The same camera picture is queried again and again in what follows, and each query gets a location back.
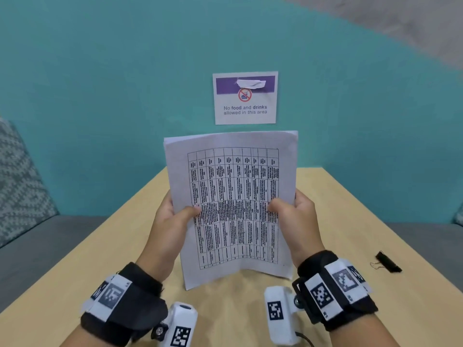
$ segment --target black wrist strap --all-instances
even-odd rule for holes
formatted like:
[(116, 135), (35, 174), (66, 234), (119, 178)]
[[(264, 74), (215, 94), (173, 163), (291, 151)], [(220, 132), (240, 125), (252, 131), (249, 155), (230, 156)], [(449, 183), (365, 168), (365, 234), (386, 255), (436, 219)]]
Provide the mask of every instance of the black wrist strap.
[[(310, 321), (312, 324), (322, 322), (327, 331), (333, 331), (340, 326), (346, 325), (364, 315), (373, 314), (378, 311), (377, 306), (370, 296), (366, 296), (354, 303), (350, 303), (344, 294), (341, 292), (332, 276), (328, 273), (325, 266), (337, 261), (339, 258), (331, 251), (320, 251), (307, 258), (298, 267), (299, 279), (293, 282), (293, 288), (304, 304)], [(326, 320), (321, 314), (316, 302), (310, 294), (304, 282), (319, 274), (326, 287), (332, 292), (343, 311), (330, 320)]]
[[(156, 299), (160, 297), (162, 284), (135, 263), (130, 262), (119, 272), (119, 275), (129, 279), (132, 284), (114, 308), (108, 321), (101, 321), (86, 312), (81, 317), (81, 326), (105, 342), (115, 346), (125, 346), (134, 334), (140, 337), (153, 328), (149, 326), (149, 321), (165, 319), (167, 307), (163, 300)], [(124, 326), (128, 321), (130, 327)]]

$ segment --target person's left thumb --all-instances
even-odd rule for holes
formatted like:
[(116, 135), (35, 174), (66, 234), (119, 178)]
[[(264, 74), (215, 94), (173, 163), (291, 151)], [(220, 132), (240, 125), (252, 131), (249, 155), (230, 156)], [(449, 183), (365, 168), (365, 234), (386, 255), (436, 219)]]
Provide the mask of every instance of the person's left thumb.
[(184, 225), (187, 225), (187, 223), (190, 221), (191, 218), (194, 216), (197, 216), (201, 213), (201, 208), (199, 206), (187, 206), (184, 209), (182, 209), (180, 212), (178, 212), (175, 215), (175, 218), (179, 219)]

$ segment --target table grid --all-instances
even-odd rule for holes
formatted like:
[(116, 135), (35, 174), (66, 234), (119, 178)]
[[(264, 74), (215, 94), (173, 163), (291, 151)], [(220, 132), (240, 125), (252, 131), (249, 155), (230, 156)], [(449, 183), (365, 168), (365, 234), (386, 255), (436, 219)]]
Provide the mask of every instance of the table grid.
[(278, 149), (224, 147), (188, 154), (200, 269), (238, 258), (278, 263)]

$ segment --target sign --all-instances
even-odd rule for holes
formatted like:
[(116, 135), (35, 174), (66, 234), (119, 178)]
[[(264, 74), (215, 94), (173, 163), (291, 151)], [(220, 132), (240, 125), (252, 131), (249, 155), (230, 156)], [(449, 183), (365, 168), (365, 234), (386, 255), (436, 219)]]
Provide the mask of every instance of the sign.
[(215, 123), (275, 124), (278, 72), (213, 74)]

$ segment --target torn tape piece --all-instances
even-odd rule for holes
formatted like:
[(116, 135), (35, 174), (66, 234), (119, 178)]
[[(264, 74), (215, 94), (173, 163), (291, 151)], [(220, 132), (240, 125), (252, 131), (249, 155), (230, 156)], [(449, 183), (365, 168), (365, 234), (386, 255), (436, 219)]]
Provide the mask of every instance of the torn tape piece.
[(243, 80), (238, 79), (236, 81), (239, 87), (243, 89), (260, 89), (265, 86), (265, 80)]

